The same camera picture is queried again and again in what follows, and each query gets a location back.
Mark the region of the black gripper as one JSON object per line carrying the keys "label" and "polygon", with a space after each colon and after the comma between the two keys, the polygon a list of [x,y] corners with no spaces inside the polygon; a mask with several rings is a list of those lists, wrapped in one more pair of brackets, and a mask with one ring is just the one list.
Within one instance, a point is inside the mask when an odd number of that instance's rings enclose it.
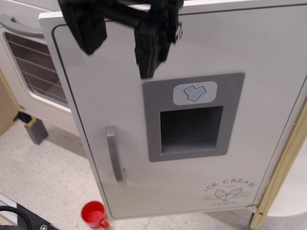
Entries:
{"label": "black gripper", "polygon": [[176,42],[178,11],[182,0],[138,0],[149,4],[140,11],[120,0],[60,0],[65,22],[79,47],[93,54],[106,40],[105,18],[135,28],[135,56],[140,78],[154,76],[158,66],[167,60],[171,42]]}

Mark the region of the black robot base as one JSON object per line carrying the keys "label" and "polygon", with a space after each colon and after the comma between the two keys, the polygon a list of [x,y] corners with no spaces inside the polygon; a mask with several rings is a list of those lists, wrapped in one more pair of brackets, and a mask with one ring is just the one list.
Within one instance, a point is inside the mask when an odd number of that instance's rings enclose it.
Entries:
{"label": "black robot base", "polygon": [[0,214],[10,222],[1,225],[1,230],[58,230],[53,224],[19,204],[17,207],[0,206]]}

